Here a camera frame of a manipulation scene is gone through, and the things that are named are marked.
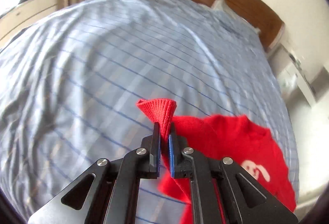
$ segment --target bed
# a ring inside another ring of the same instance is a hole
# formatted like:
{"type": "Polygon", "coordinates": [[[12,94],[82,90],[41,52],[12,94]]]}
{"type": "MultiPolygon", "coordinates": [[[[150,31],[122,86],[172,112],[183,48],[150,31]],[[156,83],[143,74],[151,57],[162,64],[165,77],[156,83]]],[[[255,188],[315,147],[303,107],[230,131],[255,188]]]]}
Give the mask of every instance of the bed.
{"type": "MultiPolygon", "coordinates": [[[[295,138],[265,58],[284,24],[261,0],[227,0],[258,36],[198,4],[213,1],[86,0],[1,50],[0,188],[24,221],[99,158],[138,147],[152,123],[135,103],[157,97],[177,115],[246,114],[270,128],[298,197],[295,138]]],[[[184,206],[141,181],[136,222],[178,223],[184,206]]]]}

